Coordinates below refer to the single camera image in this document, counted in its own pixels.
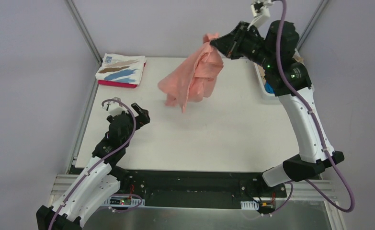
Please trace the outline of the pink t shirt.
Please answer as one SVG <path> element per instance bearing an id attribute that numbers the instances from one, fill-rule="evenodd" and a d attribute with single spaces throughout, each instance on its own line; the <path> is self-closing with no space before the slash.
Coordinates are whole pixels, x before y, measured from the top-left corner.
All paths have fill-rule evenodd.
<path id="1" fill-rule="evenodd" d="M 219 33 L 205 34 L 200 48 L 159 81 L 158 88 L 166 94 L 166 106 L 179 106 L 184 113 L 188 102 L 197 103 L 211 96 L 224 67 L 221 55 L 210 45 L 217 38 Z"/>

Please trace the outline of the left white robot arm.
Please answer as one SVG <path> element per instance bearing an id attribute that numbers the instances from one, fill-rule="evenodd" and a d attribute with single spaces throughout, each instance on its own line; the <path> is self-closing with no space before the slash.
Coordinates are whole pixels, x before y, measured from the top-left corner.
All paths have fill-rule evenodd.
<path id="1" fill-rule="evenodd" d="M 121 188 L 129 172 L 117 166 L 135 132 L 150 122 L 149 112 L 137 103 L 125 105 L 107 99 L 102 107 L 109 115 L 108 131 L 96 145 L 87 166 L 51 206 L 36 213 L 40 230 L 80 230 L 92 214 Z"/>

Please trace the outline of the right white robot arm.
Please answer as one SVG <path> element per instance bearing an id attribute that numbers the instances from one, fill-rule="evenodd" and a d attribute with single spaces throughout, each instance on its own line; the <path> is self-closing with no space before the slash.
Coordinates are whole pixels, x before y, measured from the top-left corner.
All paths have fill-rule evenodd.
<path id="1" fill-rule="evenodd" d="M 229 34 L 210 43 L 229 59 L 245 57 L 264 69 L 266 82 L 295 132 L 299 153 L 264 171 L 258 177 L 264 187 L 310 179 L 344 160 L 344 154 L 331 146 L 322 128 L 308 71 L 294 59 L 298 40 L 291 22 L 272 22 L 267 36 L 262 37 L 255 26 L 241 21 Z"/>

